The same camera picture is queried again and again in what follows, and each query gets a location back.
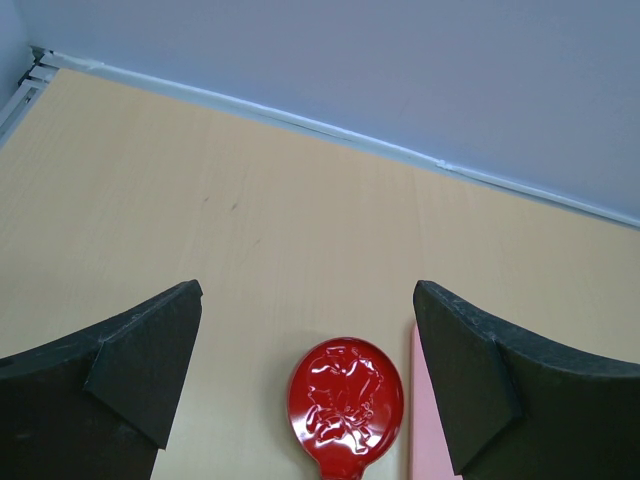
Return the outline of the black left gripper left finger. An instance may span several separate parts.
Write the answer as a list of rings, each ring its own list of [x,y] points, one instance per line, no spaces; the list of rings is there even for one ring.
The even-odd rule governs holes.
[[[148,479],[202,315],[198,281],[1,360],[4,479]]]

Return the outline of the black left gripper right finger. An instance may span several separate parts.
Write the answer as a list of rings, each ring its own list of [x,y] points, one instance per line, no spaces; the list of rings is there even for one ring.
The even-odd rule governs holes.
[[[639,367],[415,287],[423,355],[453,470],[466,479],[635,479]]]

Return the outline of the red embossed tin lid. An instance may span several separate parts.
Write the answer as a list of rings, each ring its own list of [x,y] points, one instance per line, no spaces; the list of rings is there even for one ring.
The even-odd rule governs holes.
[[[288,385],[287,414],[321,479],[361,479],[400,432],[401,377],[372,343],[332,338],[297,363]]]

